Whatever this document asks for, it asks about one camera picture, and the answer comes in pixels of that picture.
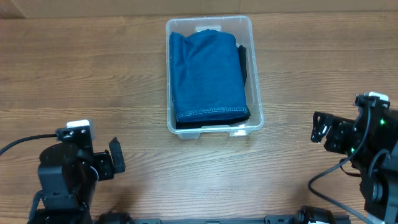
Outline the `black cloth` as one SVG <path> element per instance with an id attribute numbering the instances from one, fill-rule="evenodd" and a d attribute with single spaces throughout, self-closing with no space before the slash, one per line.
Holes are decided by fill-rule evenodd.
<path id="1" fill-rule="evenodd" d="M 210 119 L 207 118 L 203 121 L 176 121 L 176 128 L 177 129 L 195 129 L 195 128 L 202 128 L 204 126 L 217 126 L 217 125 L 232 125 L 236 123 L 241 123 L 249 119 L 251 113 L 249 108 L 247 108 L 247 112 L 243 115 L 239 115 L 236 118 L 230 119 Z"/>
<path id="2" fill-rule="evenodd" d="M 241 73 L 243 78 L 244 85 L 246 84 L 247 80 L 247 57 L 246 57 L 246 48 L 243 45 L 238 47 L 238 55 L 239 55 L 239 63 L 241 67 Z"/>

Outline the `blue terry towel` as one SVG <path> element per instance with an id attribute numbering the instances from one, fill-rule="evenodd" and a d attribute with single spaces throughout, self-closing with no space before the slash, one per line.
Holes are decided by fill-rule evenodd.
<path id="1" fill-rule="evenodd" d="M 170 86 L 178 123 L 242 120 L 249 116 L 234 35 L 204 30 L 169 37 Z"/>

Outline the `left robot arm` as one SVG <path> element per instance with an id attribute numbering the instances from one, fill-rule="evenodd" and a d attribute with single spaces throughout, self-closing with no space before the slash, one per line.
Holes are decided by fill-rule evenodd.
<path id="1" fill-rule="evenodd" d="M 33 199 L 29 223 L 93 223 L 92 198 L 99 181 L 126 170 L 120 142 L 95 152 L 91 128 L 62 128 L 55 132 L 59 144 L 40 154 L 38 176 L 42 189 Z"/>

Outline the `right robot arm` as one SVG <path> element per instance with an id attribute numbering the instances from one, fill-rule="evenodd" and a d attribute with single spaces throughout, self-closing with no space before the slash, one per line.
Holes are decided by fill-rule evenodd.
<path id="1" fill-rule="evenodd" d="M 388 96 L 376 92 L 356 95 L 354 105 L 359 111 L 356 119 L 314 112 L 311 141 L 323 141 L 328 152 L 346 158 L 313 177 L 308 182 L 309 190 L 365 223 L 397 223 L 397 111 L 390 108 Z M 358 170 L 355 176 L 361 178 L 360 191 L 368 217 L 311 186 L 347 162 Z"/>

